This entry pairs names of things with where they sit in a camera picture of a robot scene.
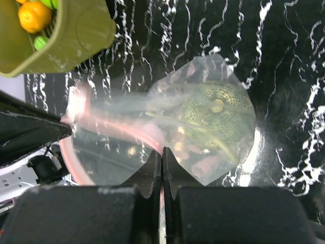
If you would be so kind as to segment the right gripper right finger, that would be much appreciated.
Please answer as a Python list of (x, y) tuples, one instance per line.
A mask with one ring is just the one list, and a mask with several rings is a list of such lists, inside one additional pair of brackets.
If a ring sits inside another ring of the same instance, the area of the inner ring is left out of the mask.
[(288, 190), (187, 186), (167, 147), (162, 170), (167, 243), (317, 243), (303, 206)]

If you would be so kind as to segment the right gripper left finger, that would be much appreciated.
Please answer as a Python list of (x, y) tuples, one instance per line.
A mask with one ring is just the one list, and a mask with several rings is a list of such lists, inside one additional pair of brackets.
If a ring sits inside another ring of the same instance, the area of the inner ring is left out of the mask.
[(119, 186), (39, 186), (25, 191), (1, 243), (159, 243), (161, 156)]

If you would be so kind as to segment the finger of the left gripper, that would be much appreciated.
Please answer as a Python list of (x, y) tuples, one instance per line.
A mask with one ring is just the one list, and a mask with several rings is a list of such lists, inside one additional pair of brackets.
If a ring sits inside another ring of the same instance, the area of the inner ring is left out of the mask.
[(69, 125), (1, 91), (1, 167), (72, 134)]

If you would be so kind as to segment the green netted melon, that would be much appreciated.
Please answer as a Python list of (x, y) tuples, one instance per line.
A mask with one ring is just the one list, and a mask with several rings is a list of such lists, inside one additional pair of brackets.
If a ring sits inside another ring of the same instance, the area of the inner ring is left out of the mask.
[(201, 151), (225, 154), (240, 162), (239, 142), (254, 132), (254, 107), (240, 85), (220, 80), (203, 83), (172, 83), (157, 91), (145, 110), (169, 134), (176, 132), (179, 142)]

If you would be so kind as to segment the clear zip top bag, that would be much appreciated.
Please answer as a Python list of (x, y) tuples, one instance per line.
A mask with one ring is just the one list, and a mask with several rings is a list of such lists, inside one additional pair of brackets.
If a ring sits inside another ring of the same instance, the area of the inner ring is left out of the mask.
[(119, 185), (165, 149), (206, 186), (246, 161), (256, 130), (249, 94), (218, 53), (196, 56), (142, 93), (95, 97), (76, 84), (61, 120), (72, 135), (60, 152), (84, 186)]

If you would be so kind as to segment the olive green plastic bin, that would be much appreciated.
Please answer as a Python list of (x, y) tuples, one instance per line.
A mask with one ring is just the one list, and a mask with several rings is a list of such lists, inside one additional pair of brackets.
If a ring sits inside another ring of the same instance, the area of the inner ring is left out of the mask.
[[(1, 1), (1, 76), (68, 72), (113, 44), (116, 24), (106, 1), (58, 1), (51, 23), (35, 34), (21, 27), (20, 6)], [(40, 50), (37, 36), (49, 39)]]

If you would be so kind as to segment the green striped watermelon toy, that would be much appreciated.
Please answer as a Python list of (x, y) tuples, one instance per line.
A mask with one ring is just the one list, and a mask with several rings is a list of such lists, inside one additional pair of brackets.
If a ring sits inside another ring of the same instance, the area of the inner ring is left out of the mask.
[(58, 0), (41, 0), (41, 2), (50, 9), (58, 8)]

